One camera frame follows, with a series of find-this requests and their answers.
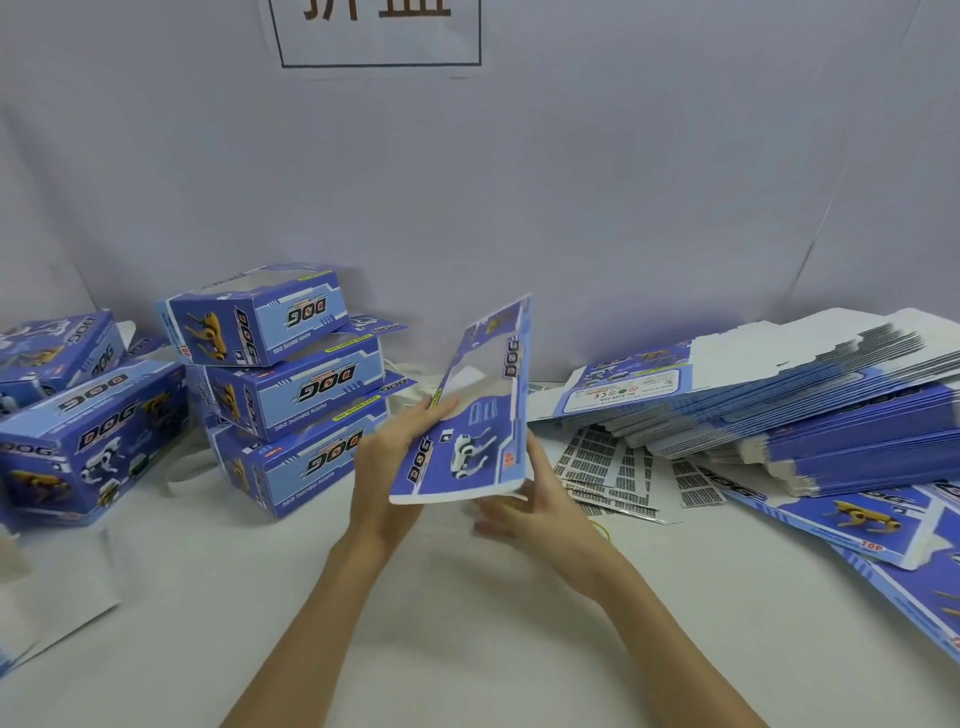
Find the stack of flat boxes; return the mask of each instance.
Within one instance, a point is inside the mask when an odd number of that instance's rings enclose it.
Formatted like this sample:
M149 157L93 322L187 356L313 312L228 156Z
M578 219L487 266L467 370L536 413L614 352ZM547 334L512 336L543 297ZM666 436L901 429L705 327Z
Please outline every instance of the stack of flat boxes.
M349 316L325 265L267 265L157 304L226 478L282 517L353 468L387 417L379 337L404 329Z

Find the sign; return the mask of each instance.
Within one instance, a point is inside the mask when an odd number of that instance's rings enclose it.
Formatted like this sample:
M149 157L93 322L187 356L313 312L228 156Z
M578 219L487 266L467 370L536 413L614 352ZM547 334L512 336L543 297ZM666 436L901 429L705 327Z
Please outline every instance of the sign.
M483 65L482 0L259 0L284 72L465 75Z

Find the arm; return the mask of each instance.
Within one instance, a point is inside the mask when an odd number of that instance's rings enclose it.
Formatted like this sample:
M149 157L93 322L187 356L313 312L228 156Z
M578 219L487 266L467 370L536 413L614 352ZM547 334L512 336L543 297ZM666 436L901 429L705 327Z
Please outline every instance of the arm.
M607 613L644 681L664 728L764 728L740 694L670 616L636 569L593 527L528 433L534 480L526 501L482 498L474 530L514 539Z
M347 533L330 550L317 586L221 728L324 725L367 596L422 508L390 504L396 472L414 439L457 404L451 400L427 409L428 403L361 440Z

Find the blue toy box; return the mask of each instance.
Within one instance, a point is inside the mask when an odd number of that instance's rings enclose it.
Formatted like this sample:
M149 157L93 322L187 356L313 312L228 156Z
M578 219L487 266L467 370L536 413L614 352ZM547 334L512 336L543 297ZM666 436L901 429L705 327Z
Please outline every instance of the blue toy box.
M347 322L337 274L324 265L277 263L157 304L182 360L266 367Z
M275 443L233 425L211 430L210 443L229 482L282 518L353 470L354 449L387 419L387 397L414 384L390 372L378 390Z
M429 503L510 493L527 467L530 304L526 296L473 323L433 398L459 400L410 447L393 503Z
M109 311L28 321L0 334L0 417L113 369L124 354Z
M373 316L350 316L345 326L274 367L197 369L218 415L274 441L383 384L379 337L405 328ZM196 380L191 373L190 381Z
M857 572L960 663L960 505L939 490L947 508L926 558L913 571L834 546Z
M167 341L166 336L140 336L131 341L127 353L124 355L124 361L146 356L168 346L170 346L170 342Z
M932 486L910 485L842 497L796 497L757 465L695 465L734 500L831 544L904 570L926 559L944 512Z
M0 473L29 522L86 525L188 422L181 364L140 361L0 422Z

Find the white wall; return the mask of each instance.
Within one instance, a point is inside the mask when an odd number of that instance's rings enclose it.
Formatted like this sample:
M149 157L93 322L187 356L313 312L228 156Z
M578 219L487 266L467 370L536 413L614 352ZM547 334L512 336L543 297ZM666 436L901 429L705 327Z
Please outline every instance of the white wall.
M93 308L0 117L0 330Z
M485 7L480 78L310 83L274 71L253 0L8 0L13 115L97 303L146 323L326 260L429 358L532 290L539 376L764 315L916 4Z
M798 310L914 306L960 321L960 3L925 0L853 145Z

